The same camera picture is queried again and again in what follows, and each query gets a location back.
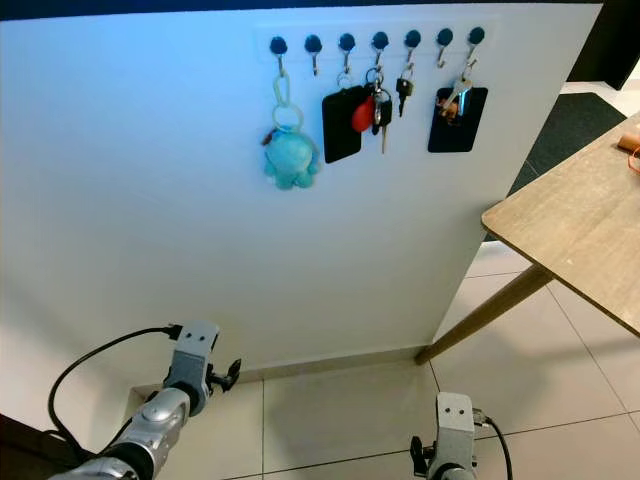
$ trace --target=black doormat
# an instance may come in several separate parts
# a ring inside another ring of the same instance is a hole
[[[507,196],[551,170],[626,118],[595,93],[559,95]],[[487,235],[484,240],[495,239]]]

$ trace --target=table top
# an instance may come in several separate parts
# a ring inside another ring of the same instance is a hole
[[[640,112],[486,211],[485,228],[640,336]]]

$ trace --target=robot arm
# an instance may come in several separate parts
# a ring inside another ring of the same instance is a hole
[[[436,399],[438,436],[424,447],[411,439],[413,474],[427,480],[474,480],[474,412],[471,399],[457,393],[439,393]]]
[[[209,353],[219,329],[209,322],[185,326],[178,337],[163,389],[142,405],[122,434],[94,458],[50,480],[153,480],[177,443],[189,417],[202,411],[213,384],[228,391],[238,380],[240,360],[227,375],[213,373]]]

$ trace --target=tiled floor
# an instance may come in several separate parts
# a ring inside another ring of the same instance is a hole
[[[442,330],[527,265],[484,243]],[[498,422],[518,480],[640,476],[640,340],[552,283],[432,365],[238,385],[186,426],[160,480],[408,480],[409,439],[434,439],[439,389],[470,395]],[[477,435],[479,480],[505,478],[490,436]]]

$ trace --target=octopus keychain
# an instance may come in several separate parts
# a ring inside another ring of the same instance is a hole
[[[280,73],[273,81],[277,102],[272,113],[274,128],[262,142],[266,147],[264,171],[275,178],[276,187],[281,190],[290,190],[294,185],[308,188],[313,184],[313,175],[318,173],[318,149],[300,132],[304,116],[300,108],[291,103],[289,74],[282,67],[282,54],[278,55],[278,64]],[[286,110],[295,115],[295,123],[284,124],[278,120]]]

